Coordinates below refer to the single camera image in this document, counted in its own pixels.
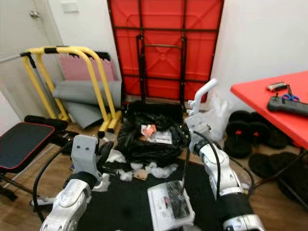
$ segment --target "red table top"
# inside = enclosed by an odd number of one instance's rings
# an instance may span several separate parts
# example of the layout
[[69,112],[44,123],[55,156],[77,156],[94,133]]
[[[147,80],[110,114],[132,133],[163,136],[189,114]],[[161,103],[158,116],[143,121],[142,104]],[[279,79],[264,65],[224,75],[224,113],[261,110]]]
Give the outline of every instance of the red table top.
[[[308,117],[286,112],[271,112],[267,109],[270,97],[276,95],[276,93],[269,92],[266,90],[266,87],[280,81],[290,84],[293,95],[299,97],[301,102],[308,103],[308,71],[234,84],[231,87],[231,92],[254,108],[300,146],[308,149]],[[281,90],[277,93],[279,96],[282,96],[287,94],[287,90]]]

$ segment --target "light switch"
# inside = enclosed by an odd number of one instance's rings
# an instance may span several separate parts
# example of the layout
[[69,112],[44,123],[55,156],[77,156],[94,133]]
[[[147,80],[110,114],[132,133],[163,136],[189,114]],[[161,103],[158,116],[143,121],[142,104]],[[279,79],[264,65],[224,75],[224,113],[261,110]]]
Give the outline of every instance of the light switch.
[[61,1],[61,6],[64,13],[79,12],[77,1]]

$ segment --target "scissors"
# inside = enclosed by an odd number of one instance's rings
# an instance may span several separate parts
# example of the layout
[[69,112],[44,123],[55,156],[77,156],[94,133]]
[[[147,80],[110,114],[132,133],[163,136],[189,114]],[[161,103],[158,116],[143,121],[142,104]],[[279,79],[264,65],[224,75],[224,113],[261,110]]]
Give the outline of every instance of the scissors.
[[291,90],[290,85],[288,85],[288,94],[284,94],[282,96],[282,98],[284,98],[286,100],[291,100],[291,101],[299,102],[299,98],[296,95],[292,94],[292,90]]

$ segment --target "blue scissors handle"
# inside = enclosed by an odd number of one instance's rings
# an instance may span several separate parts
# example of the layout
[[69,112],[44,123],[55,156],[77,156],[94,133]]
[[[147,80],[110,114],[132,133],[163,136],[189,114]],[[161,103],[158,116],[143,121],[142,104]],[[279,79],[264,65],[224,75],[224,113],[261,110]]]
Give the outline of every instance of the blue scissors handle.
[[285,94],[282,97],[286,100],[291,100],[291,101],[296,101],[296,102],[300,101],[296,95]]

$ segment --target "gray exercise mat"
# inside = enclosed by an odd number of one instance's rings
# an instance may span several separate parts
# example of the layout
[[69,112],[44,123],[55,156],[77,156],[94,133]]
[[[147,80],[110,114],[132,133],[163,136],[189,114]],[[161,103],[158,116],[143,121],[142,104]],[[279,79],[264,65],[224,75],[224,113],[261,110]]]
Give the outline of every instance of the gray exercise mat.
[[63,101],[63,104],[82,129],[85,129],[103,118],[98,106],[66,101]]
[[[121,85],[122,81],[108,82],[112,100],[115,108],[121,108]],[[99,87],[102,93],[103,102],[108,106],[103,84],[100,82]],[[55,90],[52,93],[54,98],[65,100],[67,102],[87,103],[98,105],[92,81],[63,81],[57,82]]]

